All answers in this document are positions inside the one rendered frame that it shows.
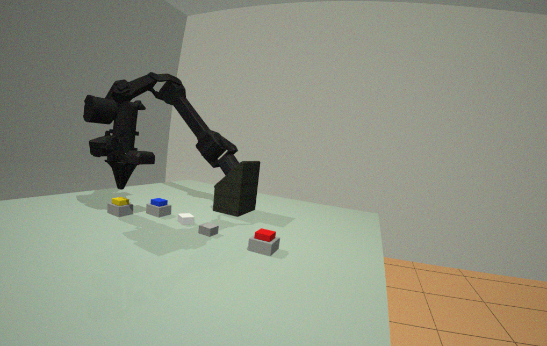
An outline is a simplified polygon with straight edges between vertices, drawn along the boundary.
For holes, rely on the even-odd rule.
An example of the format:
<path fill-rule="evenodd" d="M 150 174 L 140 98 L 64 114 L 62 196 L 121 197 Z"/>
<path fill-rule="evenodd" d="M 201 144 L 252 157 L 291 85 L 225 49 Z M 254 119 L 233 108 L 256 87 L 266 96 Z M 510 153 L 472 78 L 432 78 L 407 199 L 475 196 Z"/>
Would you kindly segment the red button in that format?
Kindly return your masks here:
<path fill-rule="evenodd" d="M 248 250 L 261 255 L 272 256 L 279 249 L 279 238 L 275 231 L 259 229 L 248 242 Z"/>

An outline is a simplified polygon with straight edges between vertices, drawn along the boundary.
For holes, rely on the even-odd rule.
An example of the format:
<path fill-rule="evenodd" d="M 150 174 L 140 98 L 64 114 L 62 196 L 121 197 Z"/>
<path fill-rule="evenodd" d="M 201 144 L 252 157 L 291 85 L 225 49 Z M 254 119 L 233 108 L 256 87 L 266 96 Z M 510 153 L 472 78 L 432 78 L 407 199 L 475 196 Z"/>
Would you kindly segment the white cube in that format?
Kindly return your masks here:
<path fill-rule="evenodd" d="M 181 225 L 195 225 L 194 220 L 195 220 L 195 217 L 191 215 L 190 213 L 178 214 L 178 222 Z"/>

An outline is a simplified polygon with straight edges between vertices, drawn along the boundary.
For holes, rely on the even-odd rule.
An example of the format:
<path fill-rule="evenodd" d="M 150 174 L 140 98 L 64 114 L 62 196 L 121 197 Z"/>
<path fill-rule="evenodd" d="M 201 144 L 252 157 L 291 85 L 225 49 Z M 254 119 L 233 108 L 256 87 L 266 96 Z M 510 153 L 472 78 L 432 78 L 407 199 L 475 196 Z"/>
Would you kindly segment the blue button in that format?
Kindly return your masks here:
<path fill-rule="evenodd" d="M 163 198 L 152 198 L 146 206 L 146 213 L 158 218 L 171 214 L 171 205 Z"/>

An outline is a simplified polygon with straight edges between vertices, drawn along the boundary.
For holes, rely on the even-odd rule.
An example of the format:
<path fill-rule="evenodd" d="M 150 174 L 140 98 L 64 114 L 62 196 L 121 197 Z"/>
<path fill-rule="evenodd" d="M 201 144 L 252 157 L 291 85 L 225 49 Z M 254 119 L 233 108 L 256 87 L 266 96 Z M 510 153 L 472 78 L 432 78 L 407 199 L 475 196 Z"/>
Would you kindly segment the yellow button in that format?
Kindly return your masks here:
<path fill-rule="evenodd" d="M 129 203 L 128 198 L 112 198 L 111 203 L 107 203 L 107 213 L 123 217 L 123 215 L 133 214 L 133 204 Z"/>

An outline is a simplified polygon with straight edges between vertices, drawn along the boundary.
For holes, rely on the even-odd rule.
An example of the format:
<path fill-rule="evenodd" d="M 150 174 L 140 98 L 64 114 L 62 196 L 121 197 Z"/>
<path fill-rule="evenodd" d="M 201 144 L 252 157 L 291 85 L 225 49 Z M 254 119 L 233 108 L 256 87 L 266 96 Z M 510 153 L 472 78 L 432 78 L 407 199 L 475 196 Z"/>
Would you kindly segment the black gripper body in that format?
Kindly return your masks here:
<path fill-rule="evenodd" d="M 114 129 L 110 129 L 110 133 L 113 136 L 115 132 L 120 133 L 123 147 L 121 148 L 121 153 L 116 153 L 116 151 L 108 153 L 108 161 L 121 161 L 133 165 L 155 164 L 155 155 L 153 152 L 137 151 L 138 148 L 134 148 L 134 137 L 136 135 L 139 136 L 139 132 L 136 132 L 136 127 L 114 125 Z"/>

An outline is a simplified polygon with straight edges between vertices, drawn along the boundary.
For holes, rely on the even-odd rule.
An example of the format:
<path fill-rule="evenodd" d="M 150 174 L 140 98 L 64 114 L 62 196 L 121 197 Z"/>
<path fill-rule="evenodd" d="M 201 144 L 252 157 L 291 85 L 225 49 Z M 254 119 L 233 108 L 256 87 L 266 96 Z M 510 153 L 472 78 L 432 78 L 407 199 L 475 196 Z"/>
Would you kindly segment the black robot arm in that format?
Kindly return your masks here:
<path fill-rule="evenodd" d="M 159 91 L 153 89 L 157 82 L 165 82 Z M 233 145 L 218 132 L 210 131 L 210 128 L 195 111 L 192 104 L 186 98 L 186 90 L 182 81 L 170 74 L 149 74 L 139 77 L 136 80 L 115 81 L 105 98 L 87 95 L 84 100 L 84 120 L 100 124 L 110 124 L 114 121 L 117 126 L 136 127 L 138 110 L 145 110 L 141 100 L 130 102 L 134 97 L 145 91 L 151 91 L 159 100 L 166 104 L 173 105 L 183 117 L 185 123 L 198 139 L 196 148 L 201 156 L 213 167 L 220 167 L 224 175 L 232 171 L 239 162 L 234 154 L 238 151 Z M 108 153 L 116 151 L 121 153 L 123 142 L 119 132 L 89 141 L 91 155 L 107 156 Z M 228 150 L 225 154 L 223 154 Z M 223 156 L 218 159 L 221 155 Z"/>

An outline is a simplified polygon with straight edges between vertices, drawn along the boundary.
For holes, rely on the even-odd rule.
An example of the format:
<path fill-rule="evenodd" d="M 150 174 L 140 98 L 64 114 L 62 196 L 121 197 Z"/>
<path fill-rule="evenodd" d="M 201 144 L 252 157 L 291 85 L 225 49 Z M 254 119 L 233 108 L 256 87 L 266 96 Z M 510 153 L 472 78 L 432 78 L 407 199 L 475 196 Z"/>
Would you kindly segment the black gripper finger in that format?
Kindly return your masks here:
<path fill-rule="evenodd" d="M 137 165 L 123 162 L 115 162 L 119 169 L 119 189 L 124 189 L 127 181 Z"/>
<path fill-rule="evenodd" d="M 114 172 L 114 179 L 116 181 L 116 185 L 117 185 L 117 188 L 119 188 L 119 169 L 118 167 L 116 166 L 115 162 L 120 162 L 120 161 L 108 161 L 108 160 L 105 160 L 105 162 L 107 162 L 111 168 L 112 168 L 112 171 Z"/>

